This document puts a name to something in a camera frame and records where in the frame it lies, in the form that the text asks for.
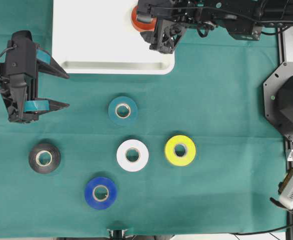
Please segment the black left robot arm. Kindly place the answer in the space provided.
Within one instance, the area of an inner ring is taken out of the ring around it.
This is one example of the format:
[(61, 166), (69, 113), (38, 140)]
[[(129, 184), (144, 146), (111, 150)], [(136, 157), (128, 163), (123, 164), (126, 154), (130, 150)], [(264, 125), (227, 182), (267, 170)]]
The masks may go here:
[(65, 70), (35, 43), (28, 30), (17, 31), (0, 53), (0, 95), (11, 123), (28, 124), (69, 104), (38, 97), (39, 73), (69, 79)]

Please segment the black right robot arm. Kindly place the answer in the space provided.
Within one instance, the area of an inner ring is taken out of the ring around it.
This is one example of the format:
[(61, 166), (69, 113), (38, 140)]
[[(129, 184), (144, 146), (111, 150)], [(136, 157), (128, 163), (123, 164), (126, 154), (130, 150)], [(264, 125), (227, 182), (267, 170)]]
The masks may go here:
[(140, 0), (137, 21), (153, 30), (141, 32), (149, 49), (173, 54), (187, 29), (201, 38), (225, 28), (235, 40), (258, 41), (263, 28), (280, 34), (293, 27), (293, 0)]

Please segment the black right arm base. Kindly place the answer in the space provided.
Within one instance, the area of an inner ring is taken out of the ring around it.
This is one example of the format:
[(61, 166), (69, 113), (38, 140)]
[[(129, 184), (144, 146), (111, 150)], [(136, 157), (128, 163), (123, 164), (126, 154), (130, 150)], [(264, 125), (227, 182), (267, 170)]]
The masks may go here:
[(293, 62), (282, 63), (263, 83), (264, 116), (293, 141)]

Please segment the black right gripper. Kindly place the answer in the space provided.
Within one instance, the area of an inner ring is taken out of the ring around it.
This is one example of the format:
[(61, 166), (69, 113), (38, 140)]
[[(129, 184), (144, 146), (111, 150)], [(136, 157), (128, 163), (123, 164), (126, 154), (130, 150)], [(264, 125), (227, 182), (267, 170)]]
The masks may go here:
[(204, 23), (199, 21), (201, 0), (139, 0), (136, 19), (150, 23), (156, 19), (154, 30), (140, 35), (149, 49), (161, 54), (172, 54), (187, 29), (197, 30), (204, 37)]

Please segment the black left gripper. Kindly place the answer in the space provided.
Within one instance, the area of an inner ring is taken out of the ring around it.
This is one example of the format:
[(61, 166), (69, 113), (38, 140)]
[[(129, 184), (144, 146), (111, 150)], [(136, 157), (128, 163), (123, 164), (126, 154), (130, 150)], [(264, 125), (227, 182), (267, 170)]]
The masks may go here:
[(12, 34), (8, 41), (5, 62), (2, 66), (5, 93), (2, 99), (11, 123), (26, 124), (38, 120), (38, 115), (68, 108), (63, 103), (46, 98), (33, 99), (32, 82), (36, 80), (37, 69), (41, 73), (69, 79), (70, 76), (45, 50), (37, 48), (29, 30)]

